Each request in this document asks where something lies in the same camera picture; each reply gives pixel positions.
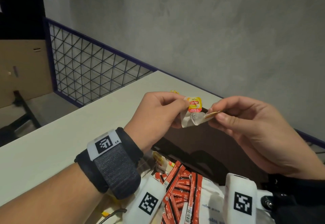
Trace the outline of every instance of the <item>dark background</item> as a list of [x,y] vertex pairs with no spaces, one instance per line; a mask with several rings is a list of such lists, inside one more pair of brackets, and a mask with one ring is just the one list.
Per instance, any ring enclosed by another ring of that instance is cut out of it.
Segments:
[[0,40],[45,39],[43,0],[0,0]]

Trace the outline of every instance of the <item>person's right hand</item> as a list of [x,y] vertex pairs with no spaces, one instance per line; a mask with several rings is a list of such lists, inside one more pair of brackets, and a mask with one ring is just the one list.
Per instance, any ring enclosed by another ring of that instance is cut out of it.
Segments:
[[258,167],[270,174],[325,180],[325,166],[275,107],[234,96],[214,103],[209,113],[220,110],[224,113],[209,125],[232,136]]

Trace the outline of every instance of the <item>fingernail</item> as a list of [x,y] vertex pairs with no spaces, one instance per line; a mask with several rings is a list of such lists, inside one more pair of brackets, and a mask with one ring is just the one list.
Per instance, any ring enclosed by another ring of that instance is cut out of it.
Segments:
[[217,118],[217,120],[220,120],[220,121],[225,120],[226,114],[225,113],[219,113],[219,114],[216,115],[216,118]]

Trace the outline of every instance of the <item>table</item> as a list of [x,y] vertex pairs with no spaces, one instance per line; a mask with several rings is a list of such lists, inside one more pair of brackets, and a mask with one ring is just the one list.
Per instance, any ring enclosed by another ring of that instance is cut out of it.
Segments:
[[149,91],[177,90],[209,108],[221,98],[156,71],[0,148],[0,206],[73,163],[92,139],[132,118]]

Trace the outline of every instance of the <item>pile of red packets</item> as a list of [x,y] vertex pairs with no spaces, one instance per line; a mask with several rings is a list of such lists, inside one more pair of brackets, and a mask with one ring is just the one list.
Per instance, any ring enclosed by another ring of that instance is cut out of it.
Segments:
[[162,224],[199,223],[202,175],[191,173],[179,161],[170,173],[155,173],[166,187]]

